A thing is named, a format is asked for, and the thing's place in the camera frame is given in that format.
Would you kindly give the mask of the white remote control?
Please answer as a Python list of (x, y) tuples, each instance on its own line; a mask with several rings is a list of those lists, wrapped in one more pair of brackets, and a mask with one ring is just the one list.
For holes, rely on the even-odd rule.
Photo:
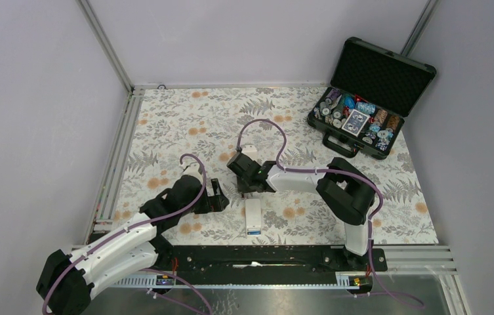
[(262, 209), (259, 199), (245, 200), (245, 230), (260, 230), (262, 232)]

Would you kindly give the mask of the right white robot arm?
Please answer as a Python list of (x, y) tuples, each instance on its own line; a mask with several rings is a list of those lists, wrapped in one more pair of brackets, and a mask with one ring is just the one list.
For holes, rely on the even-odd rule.
[(237, 178), (237, 189), (244, 194), (295, 191), (319, 195), (344, 223), (347, 266), (361, 270), (370, 263), (367, 221), (377, 187), (345, 159), (335, 157), (324, 168), (309, 169), (283, 167), (275, 161), (261, 165), (236, 153), (227, 167)]

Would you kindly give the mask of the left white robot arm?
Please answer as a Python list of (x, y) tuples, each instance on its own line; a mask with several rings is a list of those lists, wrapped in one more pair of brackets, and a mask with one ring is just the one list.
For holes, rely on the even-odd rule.
[(182, 175), (119, 228), (71, 253), (50, 254), (36, 287), (43, 313), (81, 314), (107, 287), (148, 267), (174, 274), (180, 260), (162, 233), (184, 215), (221, 212), (229, 203), (217, 179)]

